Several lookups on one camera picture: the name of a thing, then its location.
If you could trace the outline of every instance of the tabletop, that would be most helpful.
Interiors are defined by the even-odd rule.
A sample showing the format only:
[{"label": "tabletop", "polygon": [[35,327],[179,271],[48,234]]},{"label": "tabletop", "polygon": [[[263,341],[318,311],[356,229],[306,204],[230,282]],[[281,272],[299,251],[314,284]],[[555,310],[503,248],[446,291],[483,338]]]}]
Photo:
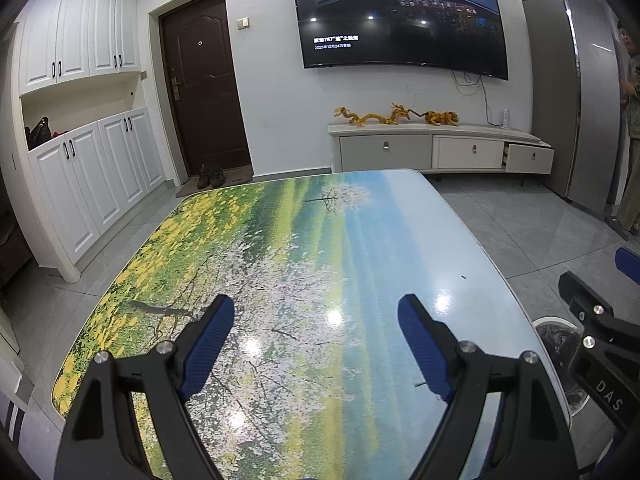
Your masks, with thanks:
[{"label": "tabletop", "polygon": [[[446,405],[402,336],[414,293],[487,353],[542,357],[508,284],[436,190],[409,170],[300,177],[184,200],[133,256],[70,350],[52,392],[64,416],[89,360],[145,352],[229,295],[236,320],[188,402],[225,478],[409,478]],[[488,396],[462,478],[475,478],[497,411]],[[153,472],[171,478],[145,397],[136,415]]]}]

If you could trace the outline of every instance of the drawer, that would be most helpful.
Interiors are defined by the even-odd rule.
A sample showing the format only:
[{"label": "drawer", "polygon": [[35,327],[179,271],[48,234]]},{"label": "drawer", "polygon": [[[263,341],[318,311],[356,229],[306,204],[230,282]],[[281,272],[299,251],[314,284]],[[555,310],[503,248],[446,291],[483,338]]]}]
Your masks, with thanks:
[{"label": "drawer", "polygon": [[501,168],[504,142],[471,137],[433,137],[434,168]]},{"label": "drawer", "polygon": [[554,150],[524,144],[509,144],[507,148],[507,173],[551,173]]},{"label": "drawer", "polygon": [[369,135],[340,138],[343,171],[428,170],[431,135]]}]

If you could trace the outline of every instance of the wall-mounted television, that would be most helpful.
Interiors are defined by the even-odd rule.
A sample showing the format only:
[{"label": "wall-mounted television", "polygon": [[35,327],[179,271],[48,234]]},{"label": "wall-mounted television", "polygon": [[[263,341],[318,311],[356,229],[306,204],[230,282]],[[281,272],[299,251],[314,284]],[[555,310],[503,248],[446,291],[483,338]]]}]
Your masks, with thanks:
[{"label": "wall-mounted television", "polygon": [[436,66],[508,79],[498,0],[296,0],[305,68]]}]

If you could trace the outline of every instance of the shoe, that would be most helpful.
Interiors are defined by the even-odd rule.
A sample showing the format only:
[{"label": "shoe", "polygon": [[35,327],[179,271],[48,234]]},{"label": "shoe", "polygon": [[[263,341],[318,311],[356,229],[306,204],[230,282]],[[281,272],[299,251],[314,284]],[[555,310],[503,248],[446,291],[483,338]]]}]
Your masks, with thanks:
[{"label": "shoe", "polygon": [[605,216],[604,221],[609,227],[617,232],[623,240],[629,240],[631,233],[620,225],[620,222],[615,216]]},{"label": "shoe", "polygon": [[211,168],[204,164],[200,168],[200,178],[198,179],[198,189],[205,189],[211,184]]},{"label": "shoe", "polygon": [[226,175],[220,168],[219,164],[214,164],[209,171],[210,182],[212,188],[222,186],[226,182]]}]

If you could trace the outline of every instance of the black bag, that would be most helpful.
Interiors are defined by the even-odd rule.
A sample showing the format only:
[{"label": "black bag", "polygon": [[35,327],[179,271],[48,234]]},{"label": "black bag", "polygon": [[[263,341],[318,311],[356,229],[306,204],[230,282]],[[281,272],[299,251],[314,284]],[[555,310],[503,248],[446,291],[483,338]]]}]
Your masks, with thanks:
[{"label": "black bag", "polygon": [[51,130],[49,130],[49,118],[43,117],[31,133],[25,128],[27,133],[27,147],[29,151],[51,140]]}]

